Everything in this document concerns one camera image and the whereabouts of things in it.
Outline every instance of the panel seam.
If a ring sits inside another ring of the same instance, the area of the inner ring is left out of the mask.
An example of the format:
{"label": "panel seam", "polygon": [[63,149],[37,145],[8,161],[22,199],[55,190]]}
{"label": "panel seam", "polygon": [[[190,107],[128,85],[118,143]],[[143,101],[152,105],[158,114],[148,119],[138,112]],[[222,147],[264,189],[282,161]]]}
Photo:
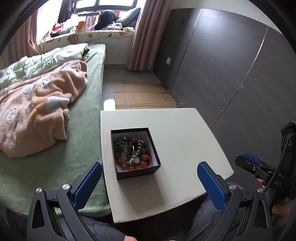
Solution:
{"label": "panel seam", "polygon": [[261,45],[260,45],[260,47],[259,47],[259,49],[258,49],[258,52],[257,52],[257,54],[256,54],[256,56],[255,56],[255,59],[254,59],[253,63],[251,64],[251,67],[250,67],[249,71],[248,71],[247,74],[246,74],[246,77],[244,78],[244,80],[243,80],[242,83],[240,84],[239,88],[237,89],[236,93],[234,94],[234,96],[232,97],[232,99],[230,100],[230,102],[229,102],[229,103],[227,104],[227,106],[222,110],[222,112],[219,114],[219,116],[218,116],[217,119],[213,122],[213,124],[210,125],[210,128],[211,128],[211,127],[217,122],[217,120],[220,118],[220,116],[224,113],[224,111],[227,109],[227,107],[231,104],[231,102],[232,102],[232,101],[234,100],[234,98],[237,96],[238,92],[242,89],[242,87],[243,87],[244,83],[246,82],[246,80],[247,80],[247,78],[248,78],[248,76],[249,76],[249,74],[250,74],[250,72],[251,72],[251,70],[252,70],[252,68],[253,68],[253,66],[254,66],[254,64],[255,64],[257,58],[258,58],[258,55],[259,55],[259,53],[260,53],[260,51],[261,51],[261,49],[262,49],[262,46],[263,46],[263,43],[264,43],[264,40],[265,40],[265,37],[266,37],[266,34],[267,34],[267,30],[268,30],[268,26],[266,26],[265,34],[264,34],[264,37],[263,37],[263,39],[262,39]]}
{"label": "panel seam", "polygon": [[198,16],[197,16],[197,19],[196,19],[196,22],[195,22],[195,25],[194,25],[193,31],[192,31],[192,33],[191,33],[191,36],[190,36],[190,38],[189,38],[188,44],[187,44],[187,46],[186,46],[186,49],[185,49],[185,51],[184,51],[183,57],[182,57],[181,62],[180,62],[180,64],[179,64],[178,70],[177,70],[177,72],[176,72],[176,74],[175,74],[175,77],[174,77],[173,83],[172,83],[172,85],[171,85],[171,87],[170,87],[170,90],[168,91],[169,93],[170,93],[170,91],[171,91],[171,89],[172,89],[172,87],[173,87],[173,85],[174,85],[174,83],[175,83],[175,79],[176,79],[176,77],[177,77],[177,74],[178,74],[178,72],[179,72],[180,66],[181,66],[182,61],[183,61],[183,59],[184,59],[184,56],[185,56],[185,54],[186,54],[187,48],[188,48],[188,46],[189,46],[190,40],[191,40],[192,35],[193,35],[193,32],[194,32],[194,30],[195,30],[195,26],[196,26],[196,24],[197,24],[197,21],[198,21],[198,19],[200,18],[200,13],[201,13],[201,12],[202,12],[202,8],[200,9],[200,12],[199,12],[199,14],[198,14]]}

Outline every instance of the brown bead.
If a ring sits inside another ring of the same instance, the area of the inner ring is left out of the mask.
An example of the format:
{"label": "brown bead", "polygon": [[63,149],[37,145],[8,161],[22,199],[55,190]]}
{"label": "brown bead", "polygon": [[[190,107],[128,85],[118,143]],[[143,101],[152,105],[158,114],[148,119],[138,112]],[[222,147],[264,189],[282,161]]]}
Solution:
{"label": "brown bead", "polygon": [[115,157],[115,160],[117,160],[118,158],[121,158],[121,152],[116,152],[115,154],[114,154],[114,157]]}
{"label": "brown bead", "polygon": [[145,162],[145,161],[141,161],[141,162],[140,162],[140,165],[141,165],[142,168],[144,168],[144,167],[147,166],[147,162]]}
{"label": "brown bead", "polygon": [[146,155],[147,153],[147,149],[141,149],[140,155]]}
{"label": "brown bead", "polygon": [[122,163],[122,164],[121,164],[121,169],[122,169],[123,171],[127,171],[127,170],[128,170],[128,165],[127,165],[126,163]]}
{"label": "brown bead", "polygon": [[121,146],[116,146],[115,148],[114,148],[114,151],[115,152],[123,152],[123,148],[121,147]]}
{"label": "brown bead", "polygon": [[129,171],[132,171],[132,170],[134,170],[134,169],[135,169],[135,166],[129,166],[129,167],[128,167],[128,170],[129,170]]}
{"label": "brown bead", "polygon": [[118,158],[118,159],[116,160],[116,163],[117,163],[118,165],[121,166],[121,164],[124,163],[124,160],[123,160],[122,158]]}
{"label": "brown bead", "polygon": [[148,161],[149,160],[149,156],[148,155],[142,155],[141,156],[141,160],[142,161]]}

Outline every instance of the window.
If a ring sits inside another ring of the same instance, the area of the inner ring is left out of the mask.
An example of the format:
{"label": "window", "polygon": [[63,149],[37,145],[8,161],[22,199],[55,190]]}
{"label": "window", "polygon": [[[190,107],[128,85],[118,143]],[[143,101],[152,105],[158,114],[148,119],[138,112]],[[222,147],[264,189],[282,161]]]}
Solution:
{"label": "window", "polygon": [[97,10],[130,10],[137,6],[138,0],[80,0],[76,4],[77,12]]}

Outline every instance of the blue gripper pad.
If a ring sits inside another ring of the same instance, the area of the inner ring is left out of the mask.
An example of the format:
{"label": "blue gripper pad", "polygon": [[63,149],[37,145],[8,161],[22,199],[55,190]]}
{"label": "blue gripper pad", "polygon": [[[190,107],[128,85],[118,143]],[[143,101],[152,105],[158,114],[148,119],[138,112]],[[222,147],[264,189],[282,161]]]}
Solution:
{"label": "blue gripper pad", "polygon": [[259,165],[262,164],[262,161],[259,158],[255,157],[255,156],[253,156],[253,155],[251,155],[249,153],[244,152],[242,154],[242,156],[244,156],[245,158],[250,159],[251,161],[253,161],[253,162],[255,162],[255,163],[259,164]]}
{"label": "blue gripper pad", "polygon": [[74,209],[79,210],[85,207],[101,176],[102,166],[100,163],[97,163],[75,192],[73,204]]}
{"label": "blue gripper pad", "polygon": [[223,211],[226,207],[225,193],[202,162],[198,164],[197,175],[215,208]]}

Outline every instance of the pink blanket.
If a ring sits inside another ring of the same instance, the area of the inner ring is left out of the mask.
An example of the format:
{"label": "pink blanket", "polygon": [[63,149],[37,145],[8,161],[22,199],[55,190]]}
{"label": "pink blanket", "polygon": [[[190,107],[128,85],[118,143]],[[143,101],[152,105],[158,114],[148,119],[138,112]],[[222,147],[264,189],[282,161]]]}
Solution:
{"label": "pink blanket", "polygon": [[23,157],[67,140],[68,104],[87,84],[82,61],[67,62],[34,79],[0,91],[0,150]]}

